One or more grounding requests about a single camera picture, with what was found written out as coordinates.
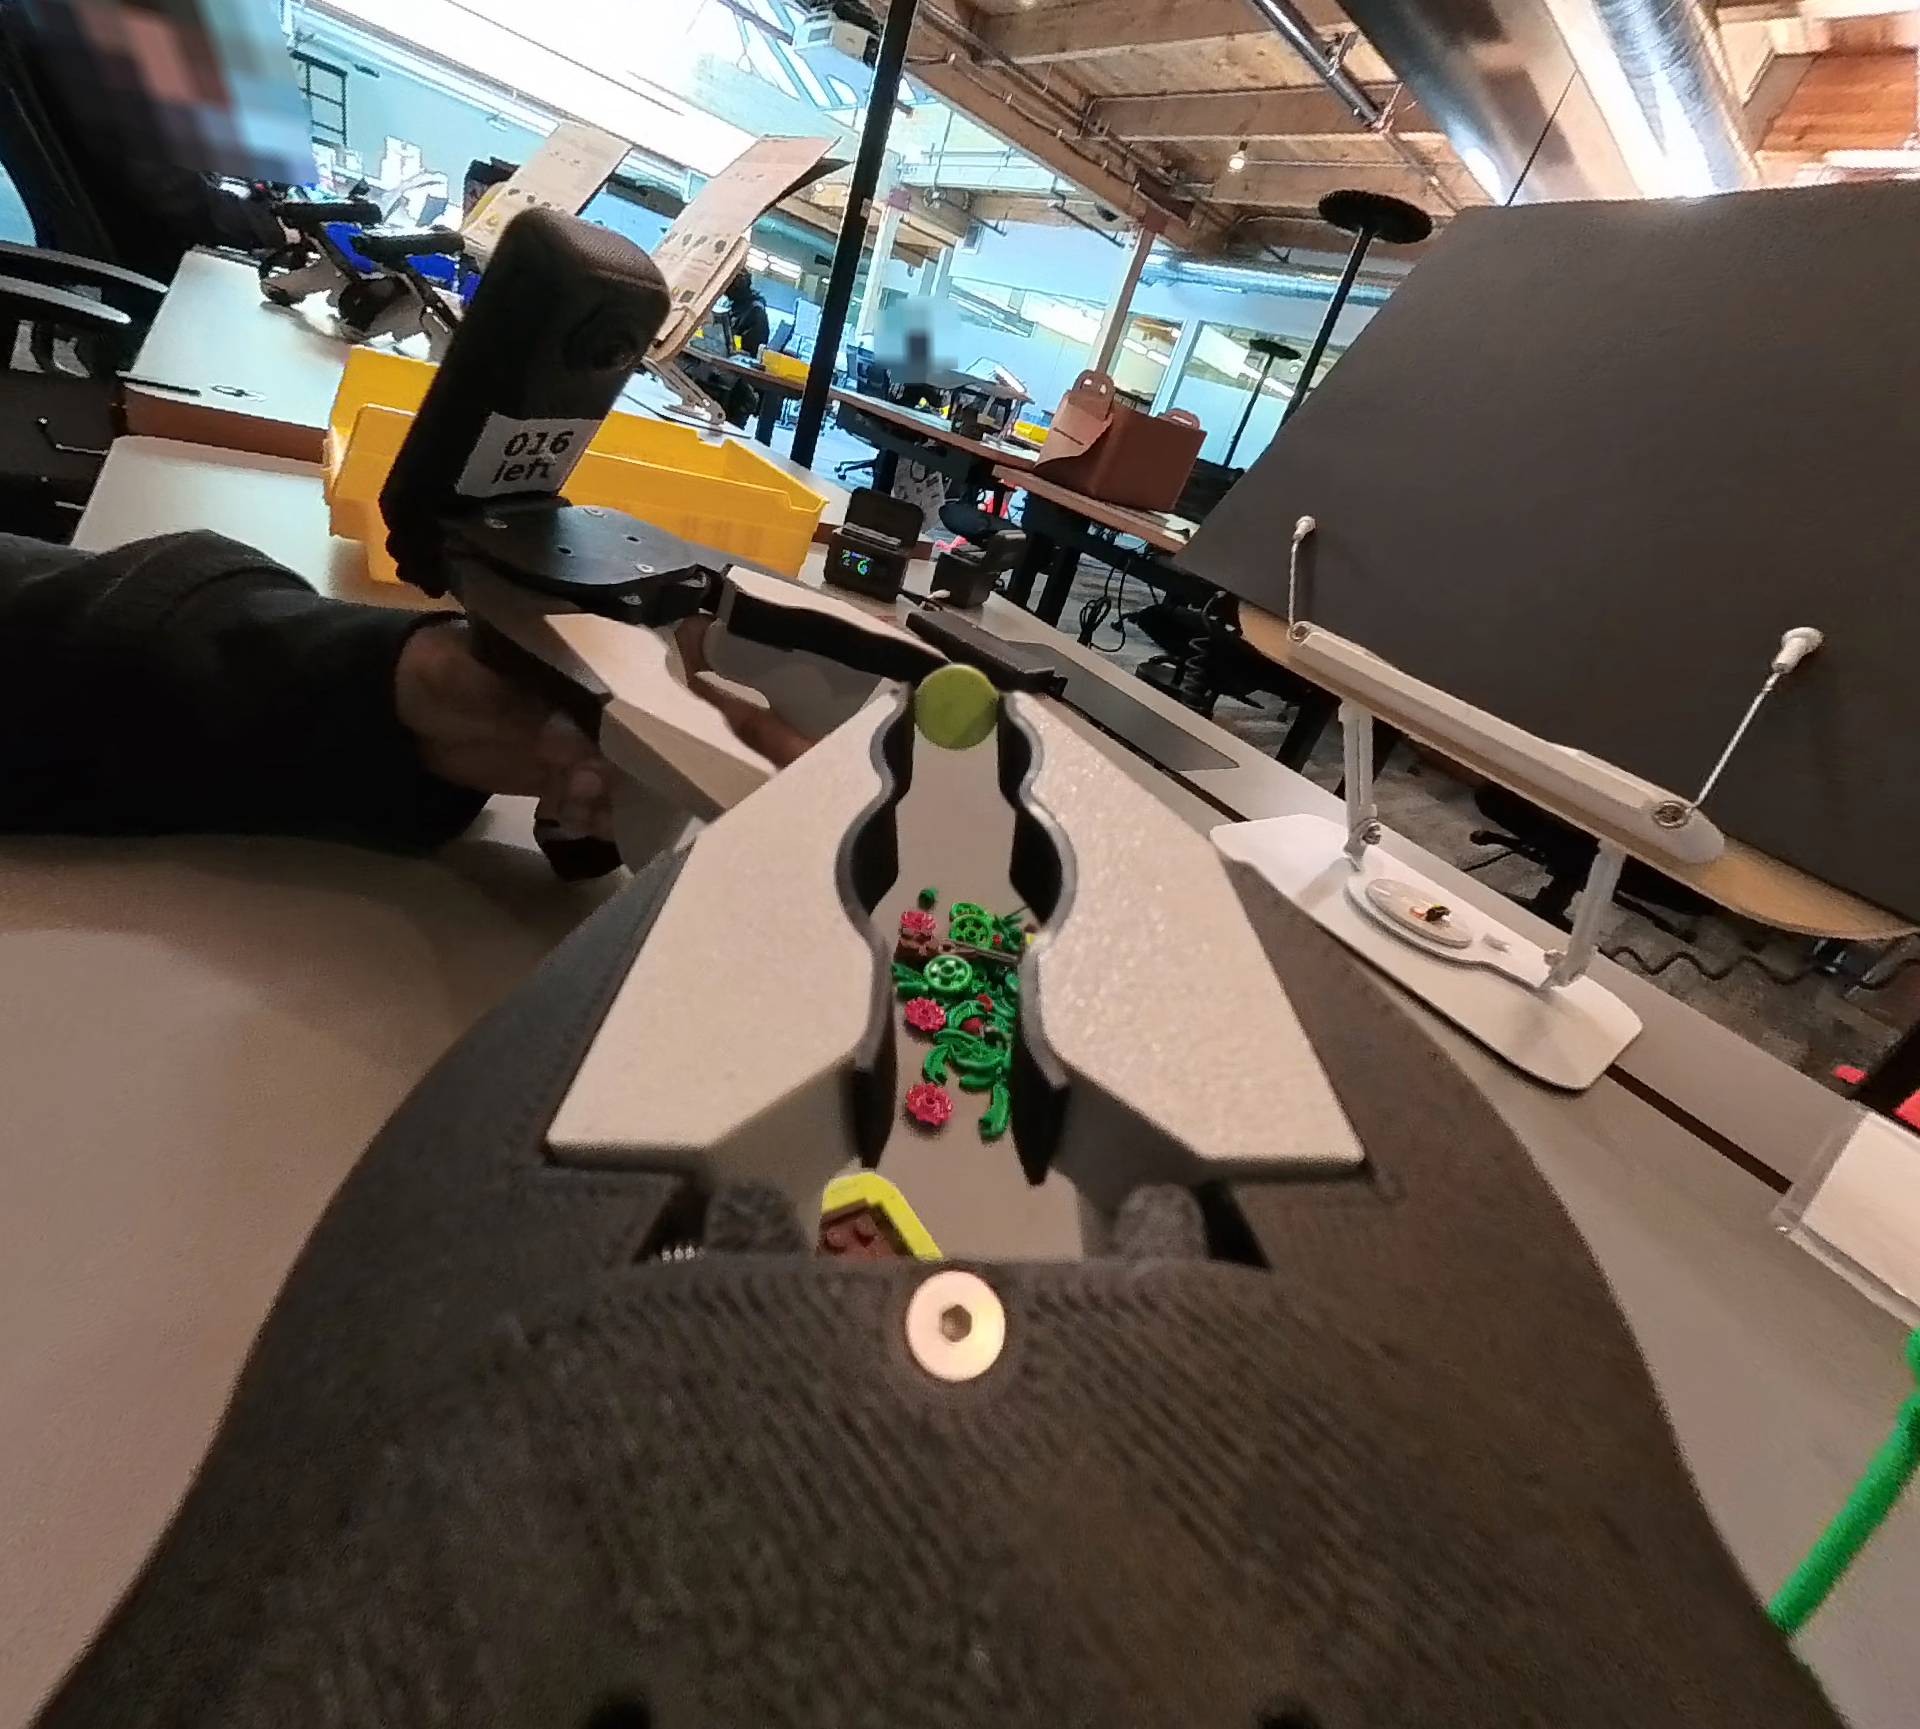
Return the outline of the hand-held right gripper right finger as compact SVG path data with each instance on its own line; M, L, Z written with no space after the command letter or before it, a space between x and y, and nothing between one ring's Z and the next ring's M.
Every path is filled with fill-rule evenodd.
M1320 1183L1364 1144L1224 861L1041 697L999 710L1018 968L1010 1136L1026 1181L1117 1214L1147 1186Z

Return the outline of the green toy plant stem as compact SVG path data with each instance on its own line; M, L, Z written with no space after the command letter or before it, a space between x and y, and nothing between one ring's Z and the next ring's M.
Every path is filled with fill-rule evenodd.
M1846 1582L1919 1475L1919 1329L1905 1341L1908 1390L1846 1501L1767 1605L1775 1628L1797 1638Z

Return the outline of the person's left forearm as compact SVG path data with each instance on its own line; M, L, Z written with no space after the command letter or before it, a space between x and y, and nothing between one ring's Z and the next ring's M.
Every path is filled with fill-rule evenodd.
M2 539L6 837L253 835L434 853L489 799L398 712L410 638L213 533L107 552Z

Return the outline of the black charging box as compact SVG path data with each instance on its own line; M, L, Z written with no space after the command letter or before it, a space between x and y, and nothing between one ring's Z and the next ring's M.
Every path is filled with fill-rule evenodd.
M1020 526L1003 526L984 543L958 539L943 545L935 556L926 601L951 613L978 610L1026 549L1029 536Z

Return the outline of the lime toy brick pot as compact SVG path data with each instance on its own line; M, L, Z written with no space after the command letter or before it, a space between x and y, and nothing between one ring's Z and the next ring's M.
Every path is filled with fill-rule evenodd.
M901 1186L875 1170L829 1181L823 1191L817 1253L838 1260L944 1260L943 1248Z

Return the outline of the black floor lamp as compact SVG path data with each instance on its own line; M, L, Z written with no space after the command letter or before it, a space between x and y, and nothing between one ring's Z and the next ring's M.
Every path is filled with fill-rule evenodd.
M1432 234L1434 223L1427 208L1404 200L1402 196L1366 191L1338 189L1319 200L1317 213L1323 223L1344 230L1353 243L1349 260L1336 283L1332 298L1323 315L1305 364L1297 374L1292 394L1287 401L1283 423L1292 421L1305 398L1315 386L1315 378L1332 344L1332 333L1353 294L1364 260L1379 245L1397 248L1416 246Z

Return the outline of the pile of small toy pieces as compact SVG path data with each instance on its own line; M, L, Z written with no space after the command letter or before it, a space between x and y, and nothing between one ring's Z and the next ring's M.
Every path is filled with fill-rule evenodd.
M910 1048L901 1105L913 1130L943 1130L957 1100L968 1099L982 1143L1009 1134L1020 966L1037 936L1024 906L992 910L937 886L921 888L901 912L890 977Z

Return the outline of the clear plastic box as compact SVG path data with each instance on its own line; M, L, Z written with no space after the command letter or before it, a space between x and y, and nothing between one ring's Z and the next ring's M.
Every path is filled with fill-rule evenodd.
M1772 1227L1906 1329L1919 1324L1919 1132L1853 1109L1791 1185Z

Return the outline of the black vertical pole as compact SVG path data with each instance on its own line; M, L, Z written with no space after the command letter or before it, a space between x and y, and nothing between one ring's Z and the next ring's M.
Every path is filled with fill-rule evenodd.
M796 429L789 450L791 460L803 471L815 468L829 398L835 394L835 371L853 307L853 284L866 239L866 217L876 196L890 129L899 109L901 78L918 3L921 0L888 0L878 39L875 85L862 117L846 206L829 271L823 320L815 336Z

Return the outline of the large black board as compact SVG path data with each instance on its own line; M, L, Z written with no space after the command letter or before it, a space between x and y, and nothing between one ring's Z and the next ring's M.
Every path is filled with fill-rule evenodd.
M1916 921L1912 181L1463 217L1185 566Z

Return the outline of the black and white hand-held device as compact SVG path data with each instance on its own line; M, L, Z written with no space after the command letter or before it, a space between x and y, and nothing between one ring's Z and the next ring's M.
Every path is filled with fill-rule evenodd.
M280 200L274 213L286 241L257 265L264 303L293 310L321 296L351 344L444 356L465 310L461 230L387 229L368 199Z

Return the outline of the brown leather bag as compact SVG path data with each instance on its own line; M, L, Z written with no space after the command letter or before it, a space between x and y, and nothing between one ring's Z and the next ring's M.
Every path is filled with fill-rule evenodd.
M1109 372L1081 372L1054 413L1034 468L1042 481L1138 512L1172 512L1207 430L1189 411L1125 402Z

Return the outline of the lime round toy piece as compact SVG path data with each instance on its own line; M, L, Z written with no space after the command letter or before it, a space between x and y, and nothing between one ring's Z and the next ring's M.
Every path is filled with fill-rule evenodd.
M948 662L915 687L913 716L928 744L968 753L997 734L1001 691L978 667Z

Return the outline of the person's left hand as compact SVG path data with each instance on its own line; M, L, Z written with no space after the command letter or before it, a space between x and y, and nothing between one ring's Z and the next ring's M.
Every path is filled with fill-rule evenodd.
M613 769L580 722L483 660L468 624L438 616L405 638L395 710L418 761L483 796L533 799L580 835L613 815Z

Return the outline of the white stand with bar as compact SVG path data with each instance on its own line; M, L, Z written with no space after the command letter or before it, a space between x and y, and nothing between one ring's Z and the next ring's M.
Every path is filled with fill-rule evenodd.
M1737 746L1772 693L1814 657L1823 635L1789 629L1761 691L1701 790L1682 799L1599 756L1545 740L1441 691L1303 614L1303 551L1317 520L1299 517L1289 547L1285 660L1338 701L1344 810L1334 822L1294 812L1213 830L1223 861L1297 905L1425 1006L1543 1087L1586 1093L1643 1032L1640 1016L1591 979L1604 915L1628 858L1662 863L1706 893L1711 876L1771 856L1735 847L1709 815ZM1545 949L1382 844L1377 720L1515 786L1596 840L1570 931Z

